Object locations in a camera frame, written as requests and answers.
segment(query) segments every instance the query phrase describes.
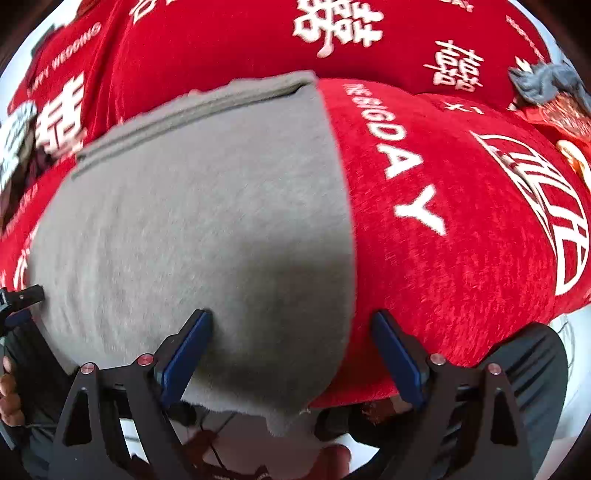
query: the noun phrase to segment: red pillow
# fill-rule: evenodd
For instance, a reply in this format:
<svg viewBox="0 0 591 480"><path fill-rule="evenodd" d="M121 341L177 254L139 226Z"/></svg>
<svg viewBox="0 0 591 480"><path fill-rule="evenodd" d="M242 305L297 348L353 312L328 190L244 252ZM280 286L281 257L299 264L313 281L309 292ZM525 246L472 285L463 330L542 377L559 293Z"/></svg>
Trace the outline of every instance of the red pillow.
<svg viewBox="0 0 591 480"><path fill-rule="evenodd" d="M117 116L125 120L236 78L308 69L504 109L514 98L507 68L517 66L515 58L550 59L513 5L476 3L260 0L220 9L215 2L139 0L114 65ZM438 62L447 74L434 70Z"/></svg>
<svg viewBox="0 0 591 480"><path fill-rule="evenodd" d="M57 30L37 52L8 113L33 100L39 115L36 144L67 156L116 123L109 110L110 75L127 18L120 0L100 0Z"/></svg>
<svg viewBox="0 0 591 480"><path fill-rule="evenodd" d="M530 322L585 303L591 197L514 113L357 80L321 80L349 185L356 312L315 407L395 390L369 334L387 308L428 352L474 365Z"/></svg>

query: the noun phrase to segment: human hand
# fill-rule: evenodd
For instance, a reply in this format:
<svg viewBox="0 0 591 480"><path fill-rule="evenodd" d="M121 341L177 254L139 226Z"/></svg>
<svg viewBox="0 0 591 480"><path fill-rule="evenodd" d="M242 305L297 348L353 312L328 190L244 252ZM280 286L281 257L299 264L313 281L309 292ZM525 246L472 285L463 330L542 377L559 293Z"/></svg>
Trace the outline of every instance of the human hand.
<svg viewBox="0 0 591 480"><path fill-rule="evenodd" d="M6 373L0 377L0 418L9 427L18 427L25 424L25 416L21 410L21 397L17 393L17 381L11 375L10 359L5 356L2 362Z"/></svg>

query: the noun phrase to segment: red fabric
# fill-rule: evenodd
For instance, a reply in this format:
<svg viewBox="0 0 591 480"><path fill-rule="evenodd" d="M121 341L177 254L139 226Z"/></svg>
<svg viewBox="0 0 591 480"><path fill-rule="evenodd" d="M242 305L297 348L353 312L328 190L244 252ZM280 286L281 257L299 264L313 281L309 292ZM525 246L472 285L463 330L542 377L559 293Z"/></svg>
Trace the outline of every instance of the red fabric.
<svg viewBox="0 0 591 480"><path fill-rule="evenodd" d="M101 0L37 53L8 113L25 100L39 111L37 145L54 157L79 150L115 124L109 111L113 58L126 18L121 0Z"/></svg>
<svg viewBox="0 0 591 480"><path fill-rule="evenodd" d="M395 392L369 334L369 318L376 309L389 309L428 352L468 366L527 323L548 323L581 307L591 287L586 266L589 192L539 132L513 113L499 113L481 103L412 96L379 83L357 84L320 82L349 185L356 312L340 371L314 407L358 403ZM377 108L368 109L367 102ZM369 119L396 125L382 132L400 139L377 138L369 131ZM509 155L533 156L511 139L531 147L558 169L583 211L575 197L542 183L541 193L554 209L543 210L550 225L548 237L525 196L471 132L505 137L485 141ZM404 149L407 158L420 155L422 162L388 179L390 162L378 151L379 145ZM533 173L528 178L536 180ZM412 204L429 186L434 195L426 209L443 221L444 228L396 214L398 206ZM572 223L556 216L556 207L580 218L581 225L573 229ZM565 261L562 284L573 278L578 260L574 244L558 240L561 226L586 238L582 275L565 293L557 281L557 258Z"/></svg>
<svg viewBox="0 0 591 480"><path fill-rule="evenodd" d="M530 105L515 112L536 127L548 140L574 143L591 159L591 118L568 93L561 93L544 105Z"/></svg>
<svg viewBox="0 0 591 480"><path fill-rule="evenodd" d="M319 77L374 80L410 93L459 95L504 109L515 95L507 75L508 67L517 66L515 57L540 61L524 36L550 61L537 30L505 0L474 2L471 12L459 0L369 0L371 10L383 14L371 23L383 32L381 40L364 47L335 37L334 52L326 58L317 57L324 34L313 43L294 35L294 21L306 14L298 3L313 0L235 1L224 3L224 9L216 2L129 0L122 14L140 7L135 23L129 16L113 68L117 117L126 120L190 90L210 90L236 78L307 69ZM435 70L423 67L436 65L435 53L443 48L436 41L448 40L484 59L478 67L483 86L473 93L433 85Z"/></svg>
<svg viewBox="0 0 591 480"><path fill-rule="evenodd" d="M117 7L120 3L101 0L52 35L33 59L9 105L11 113L23 101L33 100L39 111L37 145L44 145L55 158L65 158L26 192L19 211L0 239L0 285L11 290L24 286L35 227L61 181L75 165L74 157L69 155L114 124L109 115L108 87L111 56L116 39L121 36L122 17ZM68 90L71 82L75 88Z"/></svg>
<svg viewBox="0 0 591 480"><path fill-rule="evenodd" d="M70 156L53 165L23 196L18 211L0 237L0 287L22 290L27 286L27 258L37 223L75 164Z"/></svg>

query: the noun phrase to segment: blue clamp pad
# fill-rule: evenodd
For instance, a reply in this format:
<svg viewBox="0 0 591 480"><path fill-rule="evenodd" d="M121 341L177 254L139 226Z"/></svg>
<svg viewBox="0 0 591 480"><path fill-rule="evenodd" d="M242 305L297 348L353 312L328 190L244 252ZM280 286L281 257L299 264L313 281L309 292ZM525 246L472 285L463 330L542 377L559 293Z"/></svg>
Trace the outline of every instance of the blue clamp pad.
<svg viewBox="0 0 591 480"><path fill-rule="evenodd" d="M33 320L30 310L21 310L20 312L13 313L12 315L10 315L10 317L4 320L4 327L8 330L12 330L13 328L22 325L23 323L28 322L29 320Z"/></svg>
<svg viewBox="0 0 591 480"><path fill-rule="evenodd" d="M404 342L409 338L415 341L416 339L404 334L397 324L395 329L392 326L394 322L389 313L383 310L374 313L371 322L372 337L394 380L394 384L400 392L400 396L405 402L419 408L425 402L423 384L426 382L426 372L428 370L425 364L423 372L421 372L417 364L424 363L427 354L424 353L425 356L423 356L423 362L421 362L422 352L420 350L422 347L419 347L419 351L416 352L418 358L413 359L412 353L407 350Z"/></svg>
<svg viewBox="0 0 591 480"><path fill-rule="evenodd" d="M165 409L180 401L212 336L213 316L210 311L195 310L185 325L190 326L187 324L193 322L194 325L176 349L161 376L160 403ZM184 328L177 335L181 336L183 330Z"/></svg>

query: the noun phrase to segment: gray fabric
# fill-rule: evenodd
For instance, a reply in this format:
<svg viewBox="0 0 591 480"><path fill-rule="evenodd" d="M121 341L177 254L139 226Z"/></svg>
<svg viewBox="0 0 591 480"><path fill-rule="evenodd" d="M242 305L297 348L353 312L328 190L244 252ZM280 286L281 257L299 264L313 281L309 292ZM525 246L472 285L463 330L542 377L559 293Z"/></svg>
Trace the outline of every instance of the gray fabric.
<svg viewBox="0 0 591 480"><path fill-rule="evenodd" d="M543 105L558 95L570 93L579 105L591 115L591 95L577 71L566 63L538 63L531 72L510 68L509 78L519 94L529 103Z"/></svg>
<svg viewBox="0 0 591 480"><path fill-rule="evenodd" d="M211 308L184 399L282 433L334 377L355 296L347 188L314 77L185 96L82 157L29 263L56 357L126 364Z"/></svg>

